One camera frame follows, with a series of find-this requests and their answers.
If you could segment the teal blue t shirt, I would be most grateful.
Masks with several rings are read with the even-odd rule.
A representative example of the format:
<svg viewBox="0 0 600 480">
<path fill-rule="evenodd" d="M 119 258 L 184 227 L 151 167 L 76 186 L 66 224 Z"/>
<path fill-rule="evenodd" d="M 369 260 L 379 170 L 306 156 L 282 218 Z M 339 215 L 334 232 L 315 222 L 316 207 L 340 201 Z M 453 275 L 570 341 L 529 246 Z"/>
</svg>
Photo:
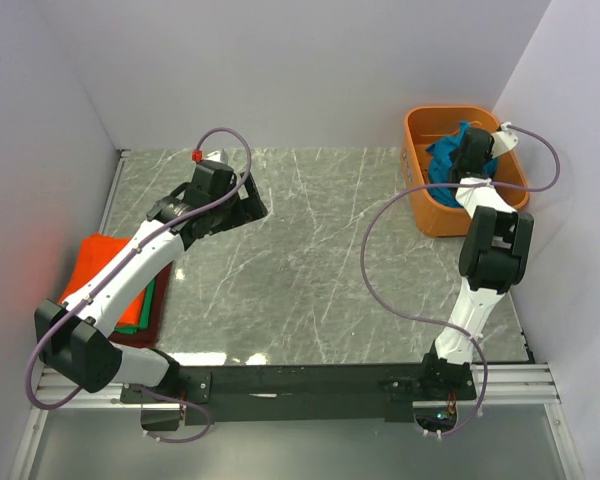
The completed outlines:
<svg viewBox="0 0 600 480">
<path fill-rule="evenodd" d="M 453 165 L 451 154 L 460 147 L 461 141 L 469 129 L 470 124 L 466 120 L 459 122 L 459 131 L 456 135 L 444 136 L 426 148 L 431 156 L 428 166 L 428 179 L 430 184 L 439 184 L 449 181 L 450 169 Z M 461 208 L 454 195 L 454 191 L 448 187 L 434 187 L 428 189 L 429 195 L 439 204 L 449 208 Z"/>
</svg>

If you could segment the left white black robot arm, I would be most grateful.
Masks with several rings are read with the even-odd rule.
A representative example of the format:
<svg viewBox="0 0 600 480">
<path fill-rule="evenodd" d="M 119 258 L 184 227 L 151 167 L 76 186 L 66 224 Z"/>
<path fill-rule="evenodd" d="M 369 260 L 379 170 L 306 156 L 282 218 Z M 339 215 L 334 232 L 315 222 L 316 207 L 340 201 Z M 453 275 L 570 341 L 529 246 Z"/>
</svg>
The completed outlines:
<svg viewBox="0 0 600 480">
<path fill-rule="evenodd" d="M 37 355 L 82 390 L 113 381 L 144 385 L 156 401 L 173 399 L 180 365 L 151 348 L 111 342 L 127 307 L 195 241 L 262 219 L 267 210 L 249 172 L 203 160 L 191 181 L 158 201 L 123 249 L 62 303 L 43 301 L 34 313 Z"/>
</svg>

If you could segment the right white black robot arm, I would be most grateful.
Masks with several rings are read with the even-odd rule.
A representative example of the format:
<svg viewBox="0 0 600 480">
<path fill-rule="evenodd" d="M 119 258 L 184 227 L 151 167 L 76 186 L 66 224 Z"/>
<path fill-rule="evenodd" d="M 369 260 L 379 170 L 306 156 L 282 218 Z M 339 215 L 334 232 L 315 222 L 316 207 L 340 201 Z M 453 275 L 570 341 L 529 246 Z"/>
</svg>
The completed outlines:
<svg viewBox="0 0 600 480">
<path fill-rule="evenodd" d="M 418 377 L 420 390 L 430 399 L 451 400 L 470 386 L 473 342 L 495 306 L 526 271 L 534 218 L 509 205 L 485 170 L 516 143 L 512 133 L 468 127 L 450 151 L 448 178 L 456 185 L 452 192 L 470 224 L 459 255 L 458 298 Z"/>
</svg>

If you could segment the orange plastic basket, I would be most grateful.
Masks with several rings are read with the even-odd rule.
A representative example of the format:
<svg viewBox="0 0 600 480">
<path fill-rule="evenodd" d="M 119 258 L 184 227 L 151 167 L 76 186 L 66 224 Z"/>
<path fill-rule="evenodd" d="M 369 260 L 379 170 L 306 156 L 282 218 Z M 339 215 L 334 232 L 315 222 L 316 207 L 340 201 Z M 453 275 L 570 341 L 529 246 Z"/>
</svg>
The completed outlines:
<svg viewBox="0 0 600 480">
<path fill-rule="evenodd" d="M 450 178 L 430 184 L 428 166 L 431 156 L 426 148 L 444 136 L 456 135 L 459 122 L 490 134 L 501 125 L 489 111 L 476 106 L 424 106 L 407 113 L 404 120 L 405 138 L 402 147 L 402 169 L 406 186 L 420 189 L 410 195 L 411 207 L 419 230 L 429 237 L 454 237 L 467 233 L 470 218 L 464 207 L 471 197 L 491 198 L 516 210 L 529 200 L 526 179 L 513 150 L 493 159 L 485 166 L 488 178 Z M 461 208 L 449 208 L 436 202 L 429 188 L 448 187 L 454 191 Z"/>
</svg>

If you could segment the folded orange t shirt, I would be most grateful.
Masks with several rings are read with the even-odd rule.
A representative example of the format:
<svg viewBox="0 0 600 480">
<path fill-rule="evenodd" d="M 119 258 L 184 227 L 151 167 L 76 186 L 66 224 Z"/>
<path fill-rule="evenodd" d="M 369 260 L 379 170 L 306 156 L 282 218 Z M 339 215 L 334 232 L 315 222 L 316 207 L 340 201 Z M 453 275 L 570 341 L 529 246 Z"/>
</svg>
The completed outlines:
<svg viewBox="0 0 600 480">
<path fill-rule="evenodd" d="M 129 242 L 129 238 L 115 238 L 94 233 L 85 238 L 80 246 L 76 263 L 59 302 L 83 287 L 113 260 Z"/>
</svg>

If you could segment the folded dark red t shirt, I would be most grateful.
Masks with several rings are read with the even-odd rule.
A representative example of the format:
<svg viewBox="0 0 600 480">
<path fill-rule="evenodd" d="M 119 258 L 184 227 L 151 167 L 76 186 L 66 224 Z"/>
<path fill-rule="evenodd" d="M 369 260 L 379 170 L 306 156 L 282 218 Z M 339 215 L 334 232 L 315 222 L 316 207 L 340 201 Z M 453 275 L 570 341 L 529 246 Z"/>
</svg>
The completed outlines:
<svg viewBox="0 0 600 480">
<path fill-rule="evenodd" d="M 135 348 L 148 348 L 156 345 L 161 320 L 164 310 L 164 301 L 169 286 L 172 265 L 164 267 L 161 272 L 154 278 L 156 279 L 155 291 L 150 312 L 149 328 L 139 331 L 135 335 L 125 335 L 113 332 L 109 340 L 121 345 L 131 346 Z"/>
</svg>

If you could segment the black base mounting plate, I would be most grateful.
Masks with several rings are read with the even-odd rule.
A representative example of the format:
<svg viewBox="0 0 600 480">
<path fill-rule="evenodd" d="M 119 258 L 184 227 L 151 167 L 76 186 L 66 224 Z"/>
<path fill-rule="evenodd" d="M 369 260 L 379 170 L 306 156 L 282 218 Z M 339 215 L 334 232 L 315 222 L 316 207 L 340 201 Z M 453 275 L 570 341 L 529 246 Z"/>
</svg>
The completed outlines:
<svg viewBox="0 0 600 480">
<path fill-rule="evenodd" d="M 410 422 L 417 402 L 474 401 L 467 365 L 187 366 L 176 396 L 220 422 L 383 419 Z"/>
</svg>

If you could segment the aluminium rail frame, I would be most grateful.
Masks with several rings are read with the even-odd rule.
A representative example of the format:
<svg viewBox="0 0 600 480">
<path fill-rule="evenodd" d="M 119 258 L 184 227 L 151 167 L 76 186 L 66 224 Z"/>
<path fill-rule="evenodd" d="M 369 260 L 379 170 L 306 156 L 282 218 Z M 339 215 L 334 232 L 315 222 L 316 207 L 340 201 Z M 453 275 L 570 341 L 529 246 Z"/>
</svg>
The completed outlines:
<svg viewBox="0 0 600 480">
<path fill-rule="evenodd" d="M 67 397 L 76 385 L 59 373 L 45 368 L 35 388 L 43 403 L 57 403 Z M 64 405 L 69 409 L 139 409 L 141 404 L 121 401 L 122 385 L 113 383 L 97 393 L 79 392 Z M 495 365 L 489 368 L 485 398 L 487 405 L 560 404 L 561 398 L 552 373 L 546 364 Z"/>
</svg>

